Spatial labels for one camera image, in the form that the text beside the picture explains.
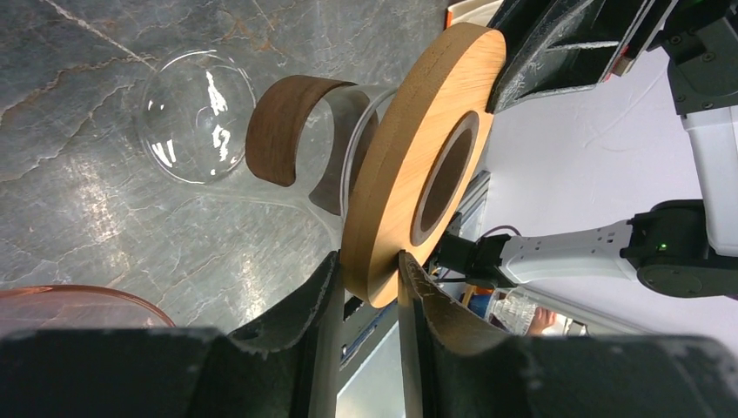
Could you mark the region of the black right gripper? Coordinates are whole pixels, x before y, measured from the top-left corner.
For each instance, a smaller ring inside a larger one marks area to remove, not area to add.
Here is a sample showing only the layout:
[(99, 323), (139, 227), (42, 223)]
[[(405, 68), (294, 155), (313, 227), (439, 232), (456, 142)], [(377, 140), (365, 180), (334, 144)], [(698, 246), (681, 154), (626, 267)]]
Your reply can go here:
[(593, 89), (623, 76), (676, 6), (671, 0), (505, 0), (488, 22), (506, 61), (487, 100), (498, 114), (524, 101)]

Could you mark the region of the orange coffee filter box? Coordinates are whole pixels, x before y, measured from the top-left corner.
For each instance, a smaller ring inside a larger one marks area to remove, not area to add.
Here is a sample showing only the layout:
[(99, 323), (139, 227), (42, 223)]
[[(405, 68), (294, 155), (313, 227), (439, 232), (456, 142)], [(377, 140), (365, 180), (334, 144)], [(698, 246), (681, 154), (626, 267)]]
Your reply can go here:
[(502, 5), (502, 0), (463, 0), (452, 1), (446, 8), (444, 28), (470, 23), (487, 26)]

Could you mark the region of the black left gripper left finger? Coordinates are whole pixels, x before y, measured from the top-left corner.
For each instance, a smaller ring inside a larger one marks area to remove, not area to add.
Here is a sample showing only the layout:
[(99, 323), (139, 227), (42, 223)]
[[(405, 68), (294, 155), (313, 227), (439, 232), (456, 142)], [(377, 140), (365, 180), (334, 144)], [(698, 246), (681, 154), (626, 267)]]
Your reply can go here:
[(208, 327), (39, 329), (1, 340), (4, 417), (332, 417), (339, 256), (258, 318)]

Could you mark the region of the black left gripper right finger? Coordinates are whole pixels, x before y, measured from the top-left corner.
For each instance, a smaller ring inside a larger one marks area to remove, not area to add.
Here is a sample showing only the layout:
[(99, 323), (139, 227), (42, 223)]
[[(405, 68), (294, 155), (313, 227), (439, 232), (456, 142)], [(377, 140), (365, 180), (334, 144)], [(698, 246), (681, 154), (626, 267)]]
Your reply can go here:
[(398, 255), (409, 417), (734, 417), (737, 359), (679, 335), (507, 334)]

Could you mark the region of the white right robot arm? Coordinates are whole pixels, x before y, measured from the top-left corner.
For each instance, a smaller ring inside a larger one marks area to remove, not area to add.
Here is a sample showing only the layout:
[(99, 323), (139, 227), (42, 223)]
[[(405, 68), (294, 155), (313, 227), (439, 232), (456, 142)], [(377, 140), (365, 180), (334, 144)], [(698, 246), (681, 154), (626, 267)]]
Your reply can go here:
[(486, 108), (498, 232), (437, 265), (481, 287), (737, 292), (737, 4), (505, 1)]

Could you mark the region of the clear pink glass dripper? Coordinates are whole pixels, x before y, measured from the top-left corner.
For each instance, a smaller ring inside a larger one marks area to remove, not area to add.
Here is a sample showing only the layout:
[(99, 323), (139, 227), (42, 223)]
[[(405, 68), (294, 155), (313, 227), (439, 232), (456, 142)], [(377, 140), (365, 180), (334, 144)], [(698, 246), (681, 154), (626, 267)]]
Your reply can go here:
[(20, 287), (1, 292), (1, 335), (52, 328), (172, 327), (160, 308), (136, 295), (83, 285)]

